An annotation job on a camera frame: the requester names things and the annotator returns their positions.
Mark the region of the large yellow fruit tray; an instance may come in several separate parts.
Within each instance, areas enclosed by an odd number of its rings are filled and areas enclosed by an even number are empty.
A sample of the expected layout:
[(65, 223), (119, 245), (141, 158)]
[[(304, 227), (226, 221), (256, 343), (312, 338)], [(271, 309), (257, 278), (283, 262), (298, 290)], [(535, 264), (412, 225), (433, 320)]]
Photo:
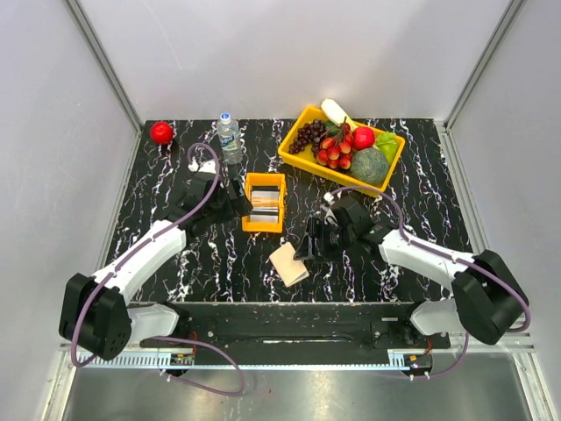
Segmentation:
[(405, 139), (393, 132), (347, 116), (336, 121), (308, 106), (280, 143), (278, 154), (295, 168), (375, 196), (387, 188), (404, 147)]

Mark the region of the purple grape bunch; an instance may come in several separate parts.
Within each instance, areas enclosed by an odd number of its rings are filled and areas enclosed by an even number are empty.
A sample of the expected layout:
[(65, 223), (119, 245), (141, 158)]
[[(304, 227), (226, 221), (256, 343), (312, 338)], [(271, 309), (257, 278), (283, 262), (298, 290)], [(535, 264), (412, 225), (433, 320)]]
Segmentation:
[(307, 146), (310, 146), (311, 152), (317, 154), (320, 144), (326, 137), (327, 124), (325, 121), (315, 119), (311, 123), (305, 123), (303, 127), (297, 130), (296, 137), (288, 148), (291, 154), (302, 153)]

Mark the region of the green netted melon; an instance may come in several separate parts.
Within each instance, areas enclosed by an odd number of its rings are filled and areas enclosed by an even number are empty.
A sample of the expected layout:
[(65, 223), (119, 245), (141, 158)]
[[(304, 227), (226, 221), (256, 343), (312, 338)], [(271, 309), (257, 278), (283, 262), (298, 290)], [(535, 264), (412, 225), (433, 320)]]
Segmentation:
[(363, 149), (352, 156), (350, 173), (361, 182), (379, 185), (386, 179), (389, 169), (387, 158), (379, 149)]

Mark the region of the red apple in tray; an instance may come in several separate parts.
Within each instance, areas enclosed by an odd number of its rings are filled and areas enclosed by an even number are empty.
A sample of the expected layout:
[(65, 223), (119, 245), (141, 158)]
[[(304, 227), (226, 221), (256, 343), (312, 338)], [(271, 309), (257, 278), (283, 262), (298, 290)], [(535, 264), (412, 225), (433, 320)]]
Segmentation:
[(357, 150), (371, 148), (375, 143), (375, 133), (369, 127), (359, 126), (353, 131), (353, 147)]

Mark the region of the aluminium frame rail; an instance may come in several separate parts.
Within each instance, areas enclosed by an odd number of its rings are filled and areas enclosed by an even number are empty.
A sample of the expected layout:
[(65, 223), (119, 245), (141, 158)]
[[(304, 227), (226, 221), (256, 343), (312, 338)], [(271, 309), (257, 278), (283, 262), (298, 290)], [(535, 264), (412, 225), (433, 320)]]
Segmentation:
[(62, 2), (67, 8), (71, 18), (74, 20), (78, 31), (93, 55), (97, 66), (101, 70), (131, 127), (135, 132), (142, 132), (144, 123), (127, 95), (124, 85), (121, 83), (116, 70), (110, 62), (110, 57), (96, 34), (96, 30), (84, 10), (82, 3), (77, 0), (63, 0)]

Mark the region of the green leafy vegetable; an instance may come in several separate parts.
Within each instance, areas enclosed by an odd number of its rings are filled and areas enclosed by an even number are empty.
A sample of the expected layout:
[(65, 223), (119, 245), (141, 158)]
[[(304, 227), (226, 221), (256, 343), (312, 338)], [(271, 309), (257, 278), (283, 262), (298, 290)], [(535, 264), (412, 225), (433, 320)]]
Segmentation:
[(393, 132), (380, 133), (376, 137), (374, 146), (385, 155), (389, 164), (393, 163), (399, 147), (399, 142)]

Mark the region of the beige leather card holder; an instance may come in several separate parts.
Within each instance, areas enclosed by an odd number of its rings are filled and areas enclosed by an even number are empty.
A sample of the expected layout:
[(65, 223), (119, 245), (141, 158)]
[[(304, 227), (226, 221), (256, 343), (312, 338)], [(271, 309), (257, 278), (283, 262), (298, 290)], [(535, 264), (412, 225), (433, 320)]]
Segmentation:
[(276, 249), (269, 260), (286, 287), (291, 287), (309, 277), (304, 263), (295, 259), (295, 249), (287, 242)]

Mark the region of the clear plastic water bottle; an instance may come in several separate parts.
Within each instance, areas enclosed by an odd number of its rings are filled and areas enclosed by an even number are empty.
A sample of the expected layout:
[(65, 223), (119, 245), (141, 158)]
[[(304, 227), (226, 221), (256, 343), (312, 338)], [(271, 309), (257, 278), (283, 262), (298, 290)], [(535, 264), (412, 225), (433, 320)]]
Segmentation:
[(242, 161), (242, 146), (238, 121), (230, 113), (224, 112), (217, 121), (217, 134), (228, 165), (237, 165)]

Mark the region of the credit card stack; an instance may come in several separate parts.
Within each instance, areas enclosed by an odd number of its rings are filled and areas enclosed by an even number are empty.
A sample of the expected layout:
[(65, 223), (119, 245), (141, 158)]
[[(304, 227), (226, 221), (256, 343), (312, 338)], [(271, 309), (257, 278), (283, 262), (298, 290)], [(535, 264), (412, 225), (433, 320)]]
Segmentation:
[(274, 186), (258, 186), (251, 190), (250, 221), (276, 224), (280, 214), (280, 191)]

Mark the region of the red cherry bunch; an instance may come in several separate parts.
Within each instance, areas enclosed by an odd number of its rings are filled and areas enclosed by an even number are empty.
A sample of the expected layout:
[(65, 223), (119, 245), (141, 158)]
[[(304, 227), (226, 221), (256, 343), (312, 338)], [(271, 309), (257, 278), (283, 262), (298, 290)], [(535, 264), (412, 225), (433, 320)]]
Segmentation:
[(347, 172), (352, 163), (353, 137), (350, 126), (327, 125), (326, 137), (320, 144), (316, 162), (338, 172)]

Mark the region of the white radish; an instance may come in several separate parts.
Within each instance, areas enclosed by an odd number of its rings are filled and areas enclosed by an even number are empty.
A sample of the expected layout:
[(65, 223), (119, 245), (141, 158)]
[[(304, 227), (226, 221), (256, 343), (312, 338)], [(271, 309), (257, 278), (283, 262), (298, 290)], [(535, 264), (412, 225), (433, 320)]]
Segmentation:
[(352, 119), (343, 110), (343, 108), (333, 99), (326, 98), (321, 103), (321, 110), (324, 115), (334, 124), (352, 123)]

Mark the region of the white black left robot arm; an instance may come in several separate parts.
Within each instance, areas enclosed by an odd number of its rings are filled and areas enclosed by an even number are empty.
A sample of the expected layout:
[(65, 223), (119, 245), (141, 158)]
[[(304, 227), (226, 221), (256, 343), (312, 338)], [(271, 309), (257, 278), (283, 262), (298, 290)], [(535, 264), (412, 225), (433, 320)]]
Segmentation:
[(187, 310), (169, 302), (132, 308), (132, 298), (190, 241), (251, 210), (242, 180), (232, 176), (221, 182), (215, 162), (204, 162), (176, 203), (124, 254), (90, 276), (76, 274), (67, 281), (59, 334), (103, 360), (145, 339), (183, 345), (190, 334)]

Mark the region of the red apple on table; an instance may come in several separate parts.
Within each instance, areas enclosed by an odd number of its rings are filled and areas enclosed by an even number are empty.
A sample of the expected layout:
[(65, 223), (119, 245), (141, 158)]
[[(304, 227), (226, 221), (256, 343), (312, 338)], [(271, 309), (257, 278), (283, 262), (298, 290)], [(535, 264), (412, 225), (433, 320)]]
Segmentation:
[(150, 139), (157, 145), (168, 145), (174, 138), (174, 129), (165, 121), (158, 121), (150, 129)]

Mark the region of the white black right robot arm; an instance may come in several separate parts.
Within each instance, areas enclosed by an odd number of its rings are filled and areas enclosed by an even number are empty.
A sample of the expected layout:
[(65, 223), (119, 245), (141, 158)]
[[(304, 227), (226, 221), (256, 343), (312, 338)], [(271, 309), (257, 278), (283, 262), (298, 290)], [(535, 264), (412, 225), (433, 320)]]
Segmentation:
[(529, 307), (505, 261), (495, 252), (456, 252), (375, 221), (354, 197), (330, 204), (325, 218), (310, 218), (296, 261), (330, 262), (354, 246), (374, 260), (405, 268), (441, 285), (451, 297), (416, 304), (398, 329), (401, 341), (417, 347), (437, 333), (463, 332), (496, 344)]

